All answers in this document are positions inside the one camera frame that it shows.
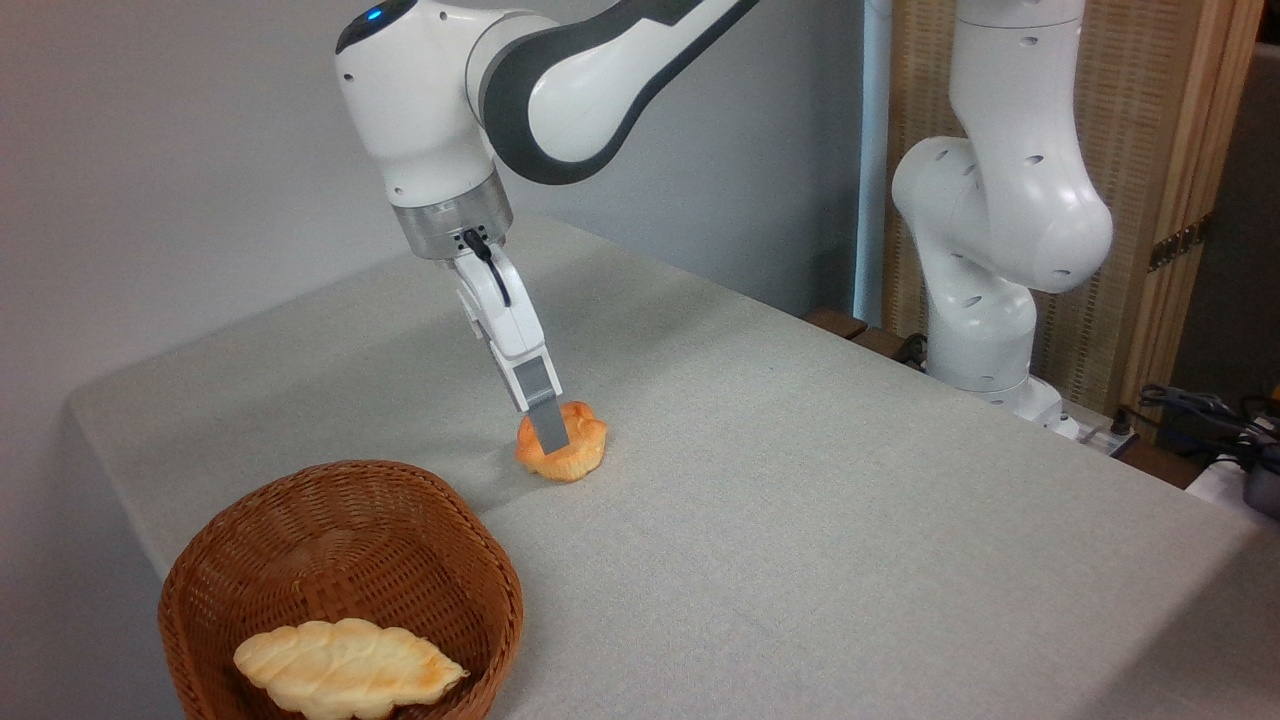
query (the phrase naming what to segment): gray tablecloth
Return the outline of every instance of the gray tablecloth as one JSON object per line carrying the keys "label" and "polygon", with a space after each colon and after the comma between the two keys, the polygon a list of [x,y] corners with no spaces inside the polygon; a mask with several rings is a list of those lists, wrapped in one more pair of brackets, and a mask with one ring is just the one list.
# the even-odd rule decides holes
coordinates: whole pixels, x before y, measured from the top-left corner
{"label": "gray tablecloth", "polygon": [[73,396],[157,571],[276,477],[401,460],[520,571],[494,717],[1280,716],[1272,537],[581,231],[508,251],[603,468],[515,464],[452,282],[406,258]]}

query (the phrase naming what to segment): white wall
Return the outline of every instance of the white wall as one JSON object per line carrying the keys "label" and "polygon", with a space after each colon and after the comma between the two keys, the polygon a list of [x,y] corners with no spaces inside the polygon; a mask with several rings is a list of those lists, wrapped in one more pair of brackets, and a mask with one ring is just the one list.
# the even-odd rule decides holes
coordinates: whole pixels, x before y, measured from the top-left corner
{"label": "white wall", "polygon": [[[330,76],[364,5],[0,0],[0,717],[179,714],[159,582],[67,420],[69,391],[416,261]],[[608,1],[527,5],[573,19]],[[856,105],[856,81],[840,88],[860,31],[827,5],[763,0],[614,165],[572,188],[511,181],[517,211],[785,310],[838,295],[851,228],[831,206],[856,190],[858,124],[831,113]]]}

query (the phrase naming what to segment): brown woven basket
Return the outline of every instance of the brown woven basket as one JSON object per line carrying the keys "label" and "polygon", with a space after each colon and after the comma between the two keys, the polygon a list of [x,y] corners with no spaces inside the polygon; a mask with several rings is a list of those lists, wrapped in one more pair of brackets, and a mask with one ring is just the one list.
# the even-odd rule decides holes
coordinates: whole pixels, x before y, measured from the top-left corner
{"label": "brown woven basket", "polygon": [[308,468],[220,512],[169,571],[160,635],[187,717],[302,717],[232,656],[256,633],[343,618],[407,628],[471,673],[397,719],[476,719],[515,660],[524,603],[507,553],[440,478],[384,461]]}

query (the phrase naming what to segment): pastry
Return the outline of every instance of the pastry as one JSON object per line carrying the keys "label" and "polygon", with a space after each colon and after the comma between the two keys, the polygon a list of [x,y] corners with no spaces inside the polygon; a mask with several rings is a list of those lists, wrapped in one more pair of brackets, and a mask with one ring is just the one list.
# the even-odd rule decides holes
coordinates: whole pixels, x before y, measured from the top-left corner
{"label": "pastry", "polygon": [[516,433],[516,460],[530,473],[538,473],[549,480],[572,483],[600,466],[609,427],[596,420],[585,402],[566,402],[561,406],[561,416],[568,430],[568,446],[547,455],[538,442],[532,421],[525,418]]}
{"label": "pastry", "polygon": [[260,633],[236,667],[275,705],[307,720],[384,720],[399,705],[430,705],[467,671],[403,628],[358,619]]}

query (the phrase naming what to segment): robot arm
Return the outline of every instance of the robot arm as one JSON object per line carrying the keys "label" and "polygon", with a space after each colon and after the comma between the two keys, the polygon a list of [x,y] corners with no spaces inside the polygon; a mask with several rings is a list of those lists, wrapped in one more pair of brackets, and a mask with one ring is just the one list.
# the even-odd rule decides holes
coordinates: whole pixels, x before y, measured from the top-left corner
{"label": "robot arm", "polygon": [[558,27],[521,10],[387,0],[342,32],[337,72],[413,252],[448,269],[544,451],[562,388],[520,274],[494,151],[545,184],[582,181],[648,102],[756,0],[622,0]]}
{"label": "robot arm", "polygon": [[1111,214],[1085,172],[1074,86],[1084,0],[959,0],[951,105],[968,138],[902,158],[893,202],[929,299],[929,374],[1071,434],[1057,392],[1029,375],[1028,288],[1087,282]]}

